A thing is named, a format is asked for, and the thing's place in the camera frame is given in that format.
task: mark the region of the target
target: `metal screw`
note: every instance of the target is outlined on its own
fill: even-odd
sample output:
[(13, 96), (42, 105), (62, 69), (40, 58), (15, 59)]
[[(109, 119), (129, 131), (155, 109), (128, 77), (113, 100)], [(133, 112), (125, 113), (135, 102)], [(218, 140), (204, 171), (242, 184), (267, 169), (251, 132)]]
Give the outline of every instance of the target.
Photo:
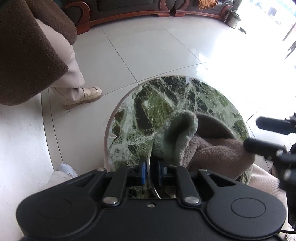
[(189, 204), (196, 204), (196, 203), (198, 203), (200, 200), (199, 200), (197, 197), (189, 196), (189, 197), (186, 197), (186, 198), (184, 199), (184, 201), (185, 201), (186, 203), (189, 203)]
[(283, 175), (283, 180), (284, 180), (284, 181), (289, 180), (290, 177), (291, 177), (291, 174), (292, 174), (291, 170), (289, 170), (289, 169), (286, 170), (285, 173), (284, 173), (284, 175)]
[(277, 150), (277, 152), (276, 152), (276, 156), (280, 157), (283, 153), (284, 153), (284, 151), (281, 150), (281, 149), (279, 149), (279, 150)]
[(116, 197), (105, 197), (103, 199), (103, 202), (106, 203), (106, 204), (115, 204), (118, 202), (118, 199)]

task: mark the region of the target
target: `trash can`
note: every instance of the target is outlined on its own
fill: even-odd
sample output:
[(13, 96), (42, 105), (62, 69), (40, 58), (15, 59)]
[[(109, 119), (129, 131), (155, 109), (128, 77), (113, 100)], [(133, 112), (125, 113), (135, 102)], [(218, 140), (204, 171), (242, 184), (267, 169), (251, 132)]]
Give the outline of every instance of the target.
[(226, 19), (226, 24), (229, 27), (236, 28), (237, 23), (241, 20), (241, 17), (234, 11), (230, 11)]

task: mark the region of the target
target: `tile floor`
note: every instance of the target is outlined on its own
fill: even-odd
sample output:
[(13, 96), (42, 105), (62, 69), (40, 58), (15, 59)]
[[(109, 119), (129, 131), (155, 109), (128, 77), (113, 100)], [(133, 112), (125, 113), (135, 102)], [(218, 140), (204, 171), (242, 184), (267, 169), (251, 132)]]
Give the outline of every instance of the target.
[[(284, 65), (272, 43), (223, 22), (198, 16), (124, 19), (91, 28), (73, 47), (85, 87), (99, 86), (104, 95), (64, 110), (50, 89), (41, 93), (54, 168), (64, 162), (82, 174), (102, 167), (103, 138), (113, 109), (139, 83), (161, 75), (196, 77), (218, 89), (239, 110), (252, 137), (288, 148), (296, 141), (293, 135), (255, 125), (260, 115), (283, 119), (296, 110), (296, 70)], [(256, 163), (268, 170), (261, 157)]]

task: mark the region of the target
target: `green marble tabletop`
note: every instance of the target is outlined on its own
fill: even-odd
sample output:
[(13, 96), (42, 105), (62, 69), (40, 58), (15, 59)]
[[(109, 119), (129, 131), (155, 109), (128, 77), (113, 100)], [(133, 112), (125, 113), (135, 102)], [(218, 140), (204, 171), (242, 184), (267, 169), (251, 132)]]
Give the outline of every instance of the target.
[(104, 139), (107, 170), (146, 157), (155, 133), (175, 110), (208, 114), (222, 121), (237, 139), (248, 137), (241, 115), (216, 89), (191, 77), (159, 77), (134, 88), (111, 115)]

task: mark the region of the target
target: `shoe sole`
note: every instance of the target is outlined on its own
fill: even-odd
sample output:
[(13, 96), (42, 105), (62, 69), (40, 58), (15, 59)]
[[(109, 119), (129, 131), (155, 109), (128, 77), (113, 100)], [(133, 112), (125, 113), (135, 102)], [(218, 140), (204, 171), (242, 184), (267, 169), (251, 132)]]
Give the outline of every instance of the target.
[(86, 104), (86, 103), (94, 102), (94, 101), (100, 99), (100, 98), (102, 97), (102, 95), (103, 95), (103, 92), (102, 92), (98, 97), (96, 97), (96, 98), (94, 98), (94, 99), (91, 99), (91, 100), (84, 100), (84, 101), (78, 102), (78, 103), (76, 103), (76, 104), (64, 105), (64, 108), (65, 108), (66, 110), (70, 110), (70, 109), (72, 109), (72, 108), (74, 108), (74, 107), (76, 107), (76, 106), (79, 106), (79, 105), (81, 105), (81, 104)]

